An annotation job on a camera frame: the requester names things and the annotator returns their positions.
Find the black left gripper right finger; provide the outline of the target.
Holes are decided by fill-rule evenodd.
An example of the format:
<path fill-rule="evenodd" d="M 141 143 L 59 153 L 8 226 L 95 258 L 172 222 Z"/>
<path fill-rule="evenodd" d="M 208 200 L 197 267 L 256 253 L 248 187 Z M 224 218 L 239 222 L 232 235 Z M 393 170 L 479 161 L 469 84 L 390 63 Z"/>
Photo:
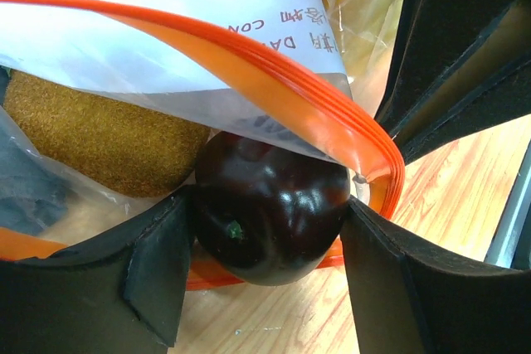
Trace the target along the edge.
<path fill-rule="evenodd" d="M 340 234 L 361 353 L 528 353 L 530 272 L 446 250 L 356 198 Z"/>

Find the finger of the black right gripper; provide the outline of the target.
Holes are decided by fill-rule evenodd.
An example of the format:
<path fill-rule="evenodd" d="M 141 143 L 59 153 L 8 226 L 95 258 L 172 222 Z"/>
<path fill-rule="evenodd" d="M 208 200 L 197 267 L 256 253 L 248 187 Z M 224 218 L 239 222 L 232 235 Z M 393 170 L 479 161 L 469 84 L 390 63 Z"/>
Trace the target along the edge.
<path fill-rule="evenodd" d="M 530 0 L 404 0 L 376 119 L 405 162 L 530 112 Z"/>

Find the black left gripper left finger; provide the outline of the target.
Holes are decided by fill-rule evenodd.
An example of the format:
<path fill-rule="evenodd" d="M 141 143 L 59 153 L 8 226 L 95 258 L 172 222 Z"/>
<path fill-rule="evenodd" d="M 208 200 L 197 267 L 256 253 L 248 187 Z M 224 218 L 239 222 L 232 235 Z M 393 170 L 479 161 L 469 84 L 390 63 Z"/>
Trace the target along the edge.
<path fill-rule="evenodd" d="M 165 353 L 191 264 L 190 190 L 47 259 L 1 263 L 4 353 Z"/>

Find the orange fake fruit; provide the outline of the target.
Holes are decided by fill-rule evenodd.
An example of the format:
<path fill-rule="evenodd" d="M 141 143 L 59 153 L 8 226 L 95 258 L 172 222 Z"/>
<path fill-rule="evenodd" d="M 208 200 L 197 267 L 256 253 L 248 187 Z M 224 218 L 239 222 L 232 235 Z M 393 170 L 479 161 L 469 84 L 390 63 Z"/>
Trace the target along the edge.
<path fill-rule="evenodd" d="M 192 173 L 204 125 L 13 71 L 3 108 L 37 150 L 112 191 L 156 197 Z"/>

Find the dark purple fake eggplant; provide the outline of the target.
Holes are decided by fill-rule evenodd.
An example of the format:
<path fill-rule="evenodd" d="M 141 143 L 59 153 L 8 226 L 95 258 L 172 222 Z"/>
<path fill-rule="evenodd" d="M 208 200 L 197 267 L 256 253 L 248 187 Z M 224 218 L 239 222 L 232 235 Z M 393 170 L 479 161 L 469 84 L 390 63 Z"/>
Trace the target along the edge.
<path fill-rule="evenodd" d="M 339 235 L 349 171 L 233 133 L 197 157 L 192 222 L 199 244 L 251 284 L 291 284 L 314 270 Z"/>

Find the clear zip top bag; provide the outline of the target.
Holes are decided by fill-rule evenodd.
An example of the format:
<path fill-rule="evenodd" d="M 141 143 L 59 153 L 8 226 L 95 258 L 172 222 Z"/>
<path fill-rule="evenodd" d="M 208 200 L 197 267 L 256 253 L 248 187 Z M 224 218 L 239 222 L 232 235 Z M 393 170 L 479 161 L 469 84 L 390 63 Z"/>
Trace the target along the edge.
<path fill-rule="evenodd" d="M 1 226 L 1 259 L 47 259 L 147 211 L 182 187 L 228 132 L 349 171 L 350 198 L 394 213 L 405 177 L 395 143 L 351 92 L 337 0 L 1 0 L 1 122 L 66 184 L 66 213 L 40 235 Z M 192 173 L 156 197 L 112 191 L 41 154 L 3 108 L 11 73 L 207 126 Z M 207 253 L 186 285 L 238 280 Z"/>

